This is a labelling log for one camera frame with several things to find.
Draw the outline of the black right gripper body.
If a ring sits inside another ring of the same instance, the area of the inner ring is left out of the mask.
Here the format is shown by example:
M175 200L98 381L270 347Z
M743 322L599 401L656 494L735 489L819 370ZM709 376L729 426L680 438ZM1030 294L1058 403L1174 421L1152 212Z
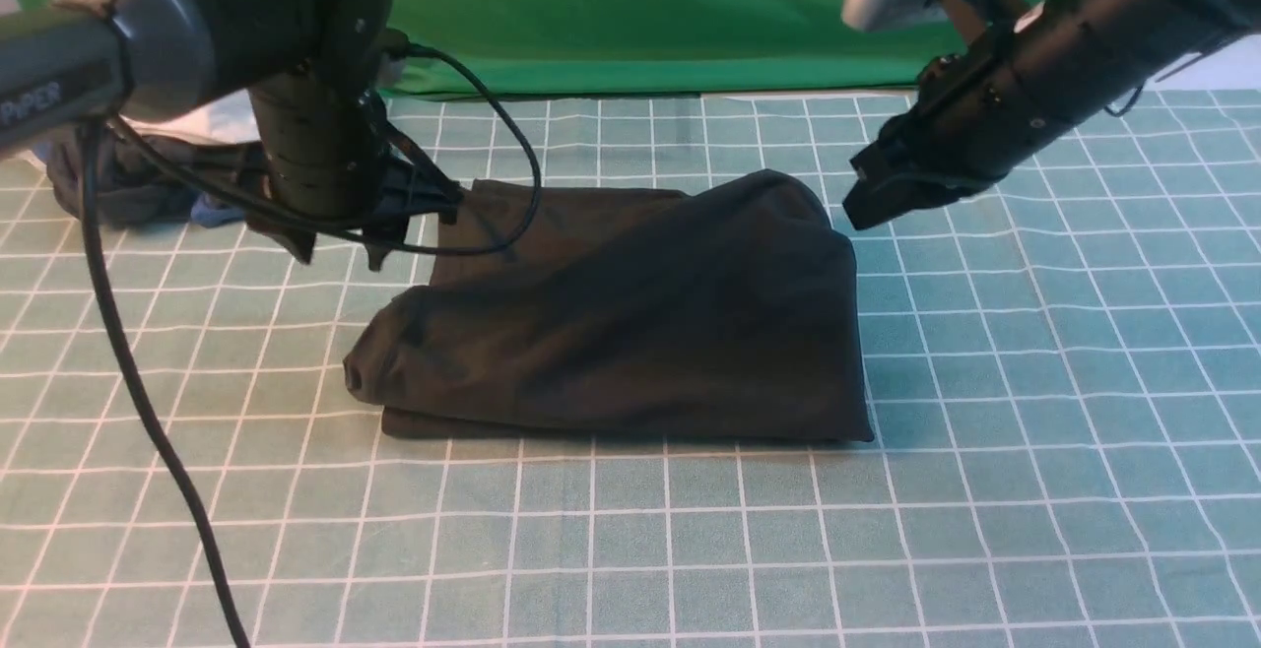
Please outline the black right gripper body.
M921 72L915 103L851 160L844 209L856 229L984 193L1153 74L1137 48L1153 0L1058 0L991 26Z

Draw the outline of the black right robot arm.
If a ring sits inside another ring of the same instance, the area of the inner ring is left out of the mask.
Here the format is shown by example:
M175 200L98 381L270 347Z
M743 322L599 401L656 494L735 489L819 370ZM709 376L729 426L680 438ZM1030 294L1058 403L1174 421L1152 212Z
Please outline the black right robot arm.
M963 52L933 57L917 100L851 160L847 221L869 229L950 207L1115 103L1180 57L1258 33L1260 0L845 0L855 32L951 23Z

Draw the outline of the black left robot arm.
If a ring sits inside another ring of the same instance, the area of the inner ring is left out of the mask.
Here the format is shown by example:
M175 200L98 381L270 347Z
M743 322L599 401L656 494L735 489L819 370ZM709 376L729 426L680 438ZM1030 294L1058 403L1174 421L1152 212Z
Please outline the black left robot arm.
M410 42L395 0L50 0L3 19L3 154L95 117L163 122L247 92L265 163L204 190L294 258L358 233L381 269L415 217L464 193L377 86Z

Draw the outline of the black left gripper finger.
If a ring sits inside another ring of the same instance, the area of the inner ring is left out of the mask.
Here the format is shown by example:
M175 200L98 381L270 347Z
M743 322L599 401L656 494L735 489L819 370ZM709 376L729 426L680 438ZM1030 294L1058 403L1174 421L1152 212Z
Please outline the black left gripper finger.
M246 226L255 233L275 241L282 250L288 250L299 263L311 263L318 238L318 229L311 221L269 211L247 211Z
M364 245L366 266L371 272L382 271L388 253L407 243L410 219L383 219L364 224L362 234L369 240Z

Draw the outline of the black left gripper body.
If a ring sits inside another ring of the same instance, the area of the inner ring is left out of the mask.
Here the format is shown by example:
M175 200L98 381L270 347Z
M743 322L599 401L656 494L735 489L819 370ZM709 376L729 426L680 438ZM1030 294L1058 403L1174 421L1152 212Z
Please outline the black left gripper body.
M390 122L373 78L347 87L293 71L247 95L276 205L375 240L405 240L417 216L455 217L463 187Z

